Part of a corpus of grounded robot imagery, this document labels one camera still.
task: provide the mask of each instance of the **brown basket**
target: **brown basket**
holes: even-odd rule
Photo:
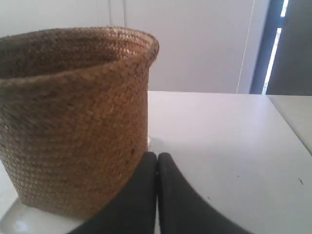
[[[24,204],[87,218],[120,191],[147,148],[157,53],[114,27],[0,39],[0,159]]]

